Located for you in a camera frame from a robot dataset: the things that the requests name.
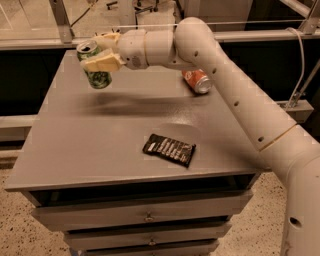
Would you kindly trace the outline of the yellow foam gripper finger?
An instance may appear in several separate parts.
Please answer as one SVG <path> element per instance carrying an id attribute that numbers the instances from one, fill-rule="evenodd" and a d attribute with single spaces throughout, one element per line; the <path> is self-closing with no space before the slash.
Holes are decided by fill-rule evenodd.
<path id="1" fill-rule="evenodd" d="M 113 72 L 118 71 L 126 62 L 118 53 L 81 52 L 80 65 L 87 72 Z"/>
<path id="2" fill-rule="evenodd" d="M 102 33 L 92 37 L 92 40 L 96 42 L 99 52 L 118 53 L 118 41 L 121 34 L 118 32 Z"/>

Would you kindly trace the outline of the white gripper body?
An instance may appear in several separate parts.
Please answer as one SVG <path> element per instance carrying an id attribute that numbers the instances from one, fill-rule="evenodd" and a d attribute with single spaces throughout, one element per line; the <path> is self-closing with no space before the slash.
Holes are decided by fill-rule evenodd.
<path id="1" fill-rule="evenodd" d="M 148 67 L 145 54 L 146 31 L 130 30 L 120 36 L 117 46 L 125 65 L 132 70 Z"/>

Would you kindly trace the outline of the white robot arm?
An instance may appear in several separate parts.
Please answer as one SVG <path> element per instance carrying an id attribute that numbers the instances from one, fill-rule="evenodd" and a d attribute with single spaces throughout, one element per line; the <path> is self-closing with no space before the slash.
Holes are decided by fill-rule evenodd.
<path id="1" fill-rule="evenodd" d="M 320 256 L 320 144 L 229 59 L 206 23 L 189 17 L 169 32 L 131 30 L 93 40 L 102 51 L 81 62 L 89 72 L 203 70 L 287 189 L 281 256 Z"/>

